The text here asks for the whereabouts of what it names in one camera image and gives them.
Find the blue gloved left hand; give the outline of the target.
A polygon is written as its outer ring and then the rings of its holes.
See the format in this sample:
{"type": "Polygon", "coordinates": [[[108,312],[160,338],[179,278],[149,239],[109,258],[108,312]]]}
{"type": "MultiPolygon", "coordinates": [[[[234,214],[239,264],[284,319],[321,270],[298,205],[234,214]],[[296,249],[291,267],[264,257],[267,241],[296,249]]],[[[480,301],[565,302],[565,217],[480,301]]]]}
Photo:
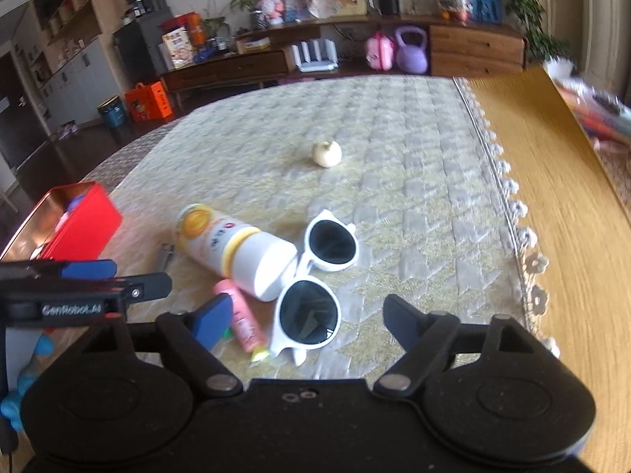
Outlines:
{"type": "Polygon", "coordinates": [[[9,392],[1,399],[1,414],[15,431],[22,431],[21,403],[41,376],[44,357],[54,352],[54,341],[45,330],[9,329],[9,392]]]}

